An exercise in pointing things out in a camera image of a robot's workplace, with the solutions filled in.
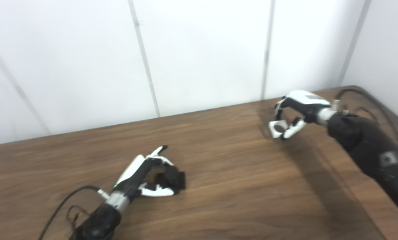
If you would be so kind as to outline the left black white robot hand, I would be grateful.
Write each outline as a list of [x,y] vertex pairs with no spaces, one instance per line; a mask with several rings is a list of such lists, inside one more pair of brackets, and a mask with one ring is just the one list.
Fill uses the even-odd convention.
[[125,169],[113,186],[113,192],[121,193],[130,201],[138,196],[166,197],[179,194],[174,187],[163,187],[162,184],[149,184],[143,182],[144,178],[155,166],[174,167],[168,158],[161,156],[167,145],[159,146],[147,156],[138,155]]

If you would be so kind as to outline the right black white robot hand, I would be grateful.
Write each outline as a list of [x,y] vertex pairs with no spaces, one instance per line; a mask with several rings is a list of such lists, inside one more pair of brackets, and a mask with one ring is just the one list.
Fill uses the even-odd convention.
[[299,132],[309,123],[318,123],[318,115],[324,109],[331,109],[331,104],[324,98],[308,91],[291,91],[275,105],[275,119],[282,120],[283,110],[292,108],[299,112],[291,124],[288,124],[280,139],[286,140]]

